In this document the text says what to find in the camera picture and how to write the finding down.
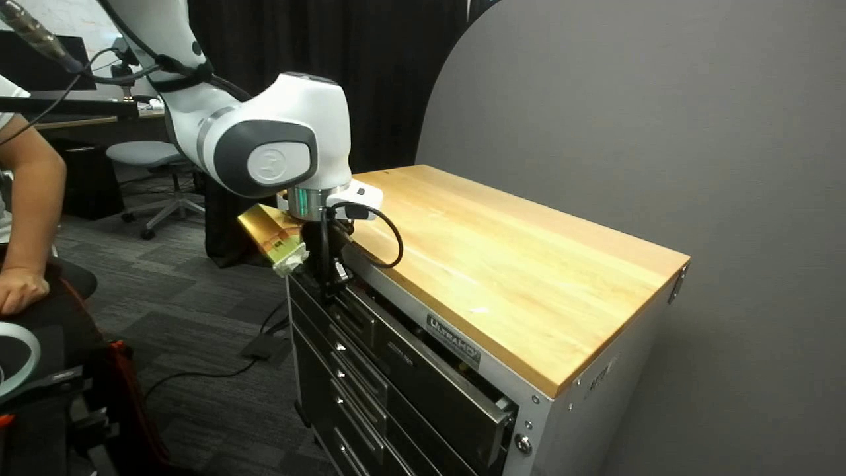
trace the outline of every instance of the office chair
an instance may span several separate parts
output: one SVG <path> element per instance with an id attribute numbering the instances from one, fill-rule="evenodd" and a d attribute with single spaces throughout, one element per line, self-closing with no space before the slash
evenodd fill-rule
<path id="1" fill-rule="evenodd" d="M 165 220 L 169 220 L 173 213 L 206 213 L 206 209 L 197 203 L 187 191 L 184 191 L 181 173 L 194 172 L 194 163 L 181 154 L 177 144 L 166 140 L 127 140 L 108 144 L 107 155 L 121 165 L 143 165 L 152 173 L 173 177 L 173 192 L 165 203 L 156 200 L 137 209 L 127 209 L 121 213 L 124 222 L 132 222 L 137 213 L 154 210 L 154 216 L 143 224 L 141 237 L 154 237 Z"/>

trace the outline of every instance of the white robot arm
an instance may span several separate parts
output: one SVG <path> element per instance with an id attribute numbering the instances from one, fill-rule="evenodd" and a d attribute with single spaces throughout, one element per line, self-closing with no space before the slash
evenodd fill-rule
<path id="1" fill-rule="evenodd" d="M 349 172 L 349 107 L 339 85 L 280 74 L 251 101 L 215 87 L 185 0 L 100 0 L 161 94 L 181 151 L 239 196 L 289 191 L 289 210 L 320 222 L 336 200 L 382 209 Z"/>

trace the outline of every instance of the desk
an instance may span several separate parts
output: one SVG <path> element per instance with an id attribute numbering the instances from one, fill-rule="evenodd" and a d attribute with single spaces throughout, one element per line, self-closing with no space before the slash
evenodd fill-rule
<path id="1" fill-rule="evenodd" d="M 351 284 L 296 271 L 300 410 L 342 474 L 596 474 L 690 255 L 419 163 L 361 173 Z"/>
<path id="2" fill-rule="evenodd" d="M 137 106 L 137 115 L 132 122 L 121 119 L 121 115 L 108 115 L 108 114 L 79 114 L 75 119 L 47 119 L 47 122 L 37 122 L 34 127 L 45 134 L 55 132 L 55 128 L 84 128 L 84 127 L 156 127 L 165 119 L 165 107 L 148 107 L 148 106 Z"/>

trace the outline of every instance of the wooden tabletop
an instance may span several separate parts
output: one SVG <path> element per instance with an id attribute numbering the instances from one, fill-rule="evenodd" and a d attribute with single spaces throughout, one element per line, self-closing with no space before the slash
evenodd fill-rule
<path id="1" fill-rule="evenodd" d="M 425 163 L 357 179 L 384 191 L 406 237 L 388 274 L 548 397 L 690 261 Z M 361 220 L 355 240 L 382 259 L 396 251 L 382 222 Z"/>

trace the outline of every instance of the gray floor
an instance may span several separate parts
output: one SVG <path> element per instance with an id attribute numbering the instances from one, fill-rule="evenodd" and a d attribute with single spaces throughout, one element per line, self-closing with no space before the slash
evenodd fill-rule
<path id="1" fill-rule="evenodd" d="M 135 188 L 131 203 L 154 199 Z M 242 348 L 287 312 L 287 294 L 265 261 L 219 269 L 203 249 L 203 216 L 173 220 L 154 240 L 120 216 L 67 216 L 65 259 L 100 281 L 90 308 L 115 339 L 135 348 L 141 384 L 197 373 L 236 373 Z M 148 410 L 173 460 L 209 476 L 324 476 L 334 474 L 293 413 L 293 364 L 287 329 L 272 355 L 230 378 L 174 378 L 158 385 Z"/>

